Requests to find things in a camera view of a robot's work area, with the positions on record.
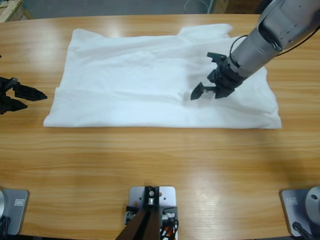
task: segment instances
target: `gray mounting plate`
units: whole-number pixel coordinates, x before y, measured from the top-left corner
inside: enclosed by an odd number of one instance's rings
[[[292,227],[292,224],[294,222],[300,223],[301,226],[309,234],[311,234],[311,229],[308,222],[308,216],[305,210],[306,196],[309,190],[310,190],[309,188],[283,190],[280,193],[282,205],[284,206],[284,210],[285,210],[284,212],[286,215],[288,230],[295,237],[300,237],[301,235]]]
[[[9,235],[17,235],[24,221],[29,192],[27,190],[2,189],[4,196],[3,215],[10,218]]]
[[[176,207],[176,189],[173,186],[159,186],[159,205],[161,207]],[[129,206],[141,209],[145,195],[144,186],[134,186],[129,193]]]

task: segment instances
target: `silver cylinder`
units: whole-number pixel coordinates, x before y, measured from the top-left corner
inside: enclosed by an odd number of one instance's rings
[[[154,205],[155,204],[155,199],[154,198],[149,198],[148,199],[148,205]]]
[[[0,189],[0,218],[4,214],[5,211],[5,196],[2,190]]]

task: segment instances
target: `floor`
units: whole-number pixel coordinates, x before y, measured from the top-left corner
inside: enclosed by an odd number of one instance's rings
[[[34,19],[110,16],[206,14],[211,0],[24,0]]]

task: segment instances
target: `cable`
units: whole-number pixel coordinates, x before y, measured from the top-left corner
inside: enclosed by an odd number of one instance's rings
[[[239,40],[239,39],[242,39],[244,37],[248,37],[248,35],[242,35],[240,37],[238,37],[236,40],[234,40],[234,42],[232,43],[231,47],[230,47],[230,52],[229,52],[229,56],[230,56],[230,60],[231,62],[236,65],[237,67],[239,67],[239,64],[236,63],[233,59],[232,59],[232,56],[231,56],[231,52],[232,52],[232,48],[234,47],[235,43]]]
[[[296,48],[299,47],[301,44],[303,44],[303,43],[305,43],[307,40],[309,40],[313,35],[315,35],[316,32],[318,32],[319,29],[320,29],[320,25],[319,25],[319,26],[314,30],[314,32],[311,33],[305,40],[303,40],[303,41],[300,42],[299,44],[295,45],[294,47],[290,48],[289,50],[287,50],[287,51],[285,51],[285,52],[283,52],[283,53],[278,54],[277,57],[279,57],[279,56],[281,56],[281,55],[283,55],[283,54],[286,54],[286,53],[292,51],[293,49],[296,49]]]
[[[175,240],[176,239],[176,234],[178,231],[179,227],[179,221],[175,220],[173,222],[170,222],[166,226],[162,226],[161,232],[160,232],[160,239],[161,240]]]
[[[200,3],[203,3],[205,6],[206,6],[206,11],[208,12],[209,11],[209,6],[207,3],[205,3],[204,1],[202,0],[188,0],[185,2],[184,6],[183,6],[183,10],[184,10],[184,13],[186,13],[186,6],[188,5],[188,3],[190,3],[191,1],[198,1]]]
[[[0,239],[7,237],[10,217],[3,216],[0,218]]]

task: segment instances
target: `mounting plate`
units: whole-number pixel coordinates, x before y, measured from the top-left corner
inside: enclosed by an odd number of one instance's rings
[[[130,189],[129,205],[133,208],[141,209],[143,206],[145,195],[144,186],[134,186]],[[159,186],[159,205],[161,207],[176,207],[176,189],[173,186]],[[178,240],[178,232],[175,235],[175,240]]]
[[[9,235],[17,235],[24,221],[29,192],[27,190],[2,189],[4,197],[3,215],[10,218]]]

